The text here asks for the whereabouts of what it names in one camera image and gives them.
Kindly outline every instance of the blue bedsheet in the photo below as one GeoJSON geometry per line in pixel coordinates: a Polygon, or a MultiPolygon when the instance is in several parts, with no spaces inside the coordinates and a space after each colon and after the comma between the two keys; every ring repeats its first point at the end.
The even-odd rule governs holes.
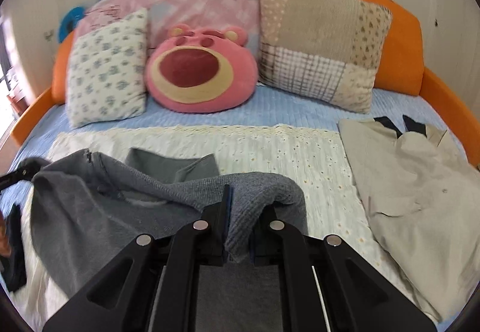
{"type": "MultiPolygon", "coordinates": [[[[78,132],[104,131],[111,128],[146,128],[152,126],[175,125],[251,125],[274,126],[287,124],[294,127],[307,127],[337,131],[340,119],[362,119],[387,116],[400,131],[405,127],[402,115],[430,123],[439,129],[447,129],[445,123],[433,108],[421,97],[407,96],[390,91],[374,89],[371,113],[357,114],[332,107],[271,87],[259,86],[255,94],[245,104],[224,112],[213,114],[181,114],[167,110],[152,98],[148,99],[146,112],[141,116],[122,121],[98,122],[77,129],[78,132]]],[[[44,157],[52,143],[61,132],[71,132],[65,106],[56,106],[35,126],[27,141],[18,152],[11,169],[31,156],[44,157]]],[[[0,208],[5,214],[16,203],[23,206],[26,200],[28,184],[25,182],[5,190],[1,196],[0,208]]]]}

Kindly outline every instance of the beige pillow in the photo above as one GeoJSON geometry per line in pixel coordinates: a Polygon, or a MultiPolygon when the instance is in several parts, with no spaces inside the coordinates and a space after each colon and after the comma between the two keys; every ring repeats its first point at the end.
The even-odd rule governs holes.
{"type": "Polygon", "coordinates": [[[260,0],[260,81],[368,113],[392,14],[361,0],[260,0]]]}

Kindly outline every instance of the metal bolt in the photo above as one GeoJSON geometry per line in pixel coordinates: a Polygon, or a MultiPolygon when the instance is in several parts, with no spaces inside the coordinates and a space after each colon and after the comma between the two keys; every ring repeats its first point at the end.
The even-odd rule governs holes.
{"type": "Polygon", "coordinates": [[[205,220],[198,220],[193,223],[193,228],[197,231],[203,231],[208,228],[208,222],[205,220]]]}
{"type": "Polygon", "coordinates": [[[342,244],[342,239],[337,235],[330,235],[327,238],[327,244],[331,245],[332,247],[336,247],[342,244]]]}
{"type": "Polygon", "coordinates": [[[152,242],[152,238],[148,235],[140,235],[137,237],[137,244],[139,246],[147,246],[152,242]]]}
{"type": "Polygon", "coordinates": [[[285,228],[285,224],[281,221],[275,220],[270,223],[270,228],[272,228],[274,231],[281,231],[283,228],[285,228]]]}

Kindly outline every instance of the pink bear pillow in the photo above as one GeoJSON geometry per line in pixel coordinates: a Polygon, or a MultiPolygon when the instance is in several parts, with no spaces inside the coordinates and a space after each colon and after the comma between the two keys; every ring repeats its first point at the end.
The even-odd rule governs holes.
{"type": "Polygon", "coordinates": [[[258,68],[243,47],[248,37],[243,29],[191,30],[180,24],[169,36],[145,72],[147,89],[157,102],[178,112],[212,113],[234,108],[254,93],[258,68]]]}

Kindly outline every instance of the patchwork pillow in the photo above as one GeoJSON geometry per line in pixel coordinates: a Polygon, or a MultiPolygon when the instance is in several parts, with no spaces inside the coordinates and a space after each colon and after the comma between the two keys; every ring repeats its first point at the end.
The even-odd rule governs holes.
{"type": "Polygon", "coordinates": [[[368,113],[392,14],[361,0],[260,0],[260,81],[368,113]]]}
{"type": "Polygon", "coordinates": [[[145,111],[147,9],[78,38],[67,74],[73,128],[123,120],[145,111]]]}
{"type": "Polygon", "coordinates": [[[258,68],[244,48],[247,33],[236,26],[219,31],[180,24],[155,50],[146,68],[151,96],[168,109],[212,113],[245,102],[254,93],[258,68]]]}

